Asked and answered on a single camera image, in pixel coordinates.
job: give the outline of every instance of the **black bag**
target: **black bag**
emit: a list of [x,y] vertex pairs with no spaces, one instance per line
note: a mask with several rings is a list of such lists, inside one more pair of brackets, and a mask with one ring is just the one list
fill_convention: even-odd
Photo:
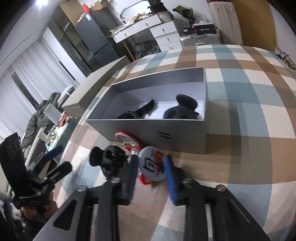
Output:
[[143,58],[147,55],[159,53],[160,49],[156,41],[145,41],[136,44],[135,57],[136,59]]

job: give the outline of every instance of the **white desk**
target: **white desk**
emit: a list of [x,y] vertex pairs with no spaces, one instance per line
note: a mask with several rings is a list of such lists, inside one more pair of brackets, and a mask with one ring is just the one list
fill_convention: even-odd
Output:
[[126,29],[115,34],[112,38],[116,43],[119,43],[120,41],[125,40],[138,32],[149,29],[162,52],[181,49],[180,36],[183,31],[179,27],[177,21],[170,20],[169,22],[163,23],[159,14],[161,13],[154,14],[128,26]]

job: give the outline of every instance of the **window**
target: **window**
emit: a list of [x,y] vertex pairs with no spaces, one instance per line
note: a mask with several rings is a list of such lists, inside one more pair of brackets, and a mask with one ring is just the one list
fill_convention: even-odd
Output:
[[33,96],[30,94],[30,92],[27,90],[27,88],[24,86],[16,72],[14,72],[11,76],[15,84],[18,86],[18,88],[21,90],[21,92],[24,94],[24,96],[28,99],[28,101],[32,104],[32,106],[37,109],[39,106],[38,102],[33,98]]

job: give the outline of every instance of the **box lid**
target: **box lid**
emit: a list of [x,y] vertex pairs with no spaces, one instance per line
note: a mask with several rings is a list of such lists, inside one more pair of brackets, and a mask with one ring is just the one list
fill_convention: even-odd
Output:
[[[99,90],[117,71],[128,65],[130,62],[126,56],[119,58],[104,67],[91,73],[85,81],[79,85],[72,95],[65,101],[62,108],[75,107],[80,105],[86,109],[90,102],[95,98]],[[93,88],[94,85],[100,83],[99,88]]]

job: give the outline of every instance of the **ceiling light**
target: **ceiling light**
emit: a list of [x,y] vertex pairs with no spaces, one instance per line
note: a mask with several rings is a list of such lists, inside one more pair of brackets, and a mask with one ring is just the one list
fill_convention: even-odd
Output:
[[48,0],[37,0],[36,1],[38,6],[43,6],[43,5],[47,5],[48,4]]

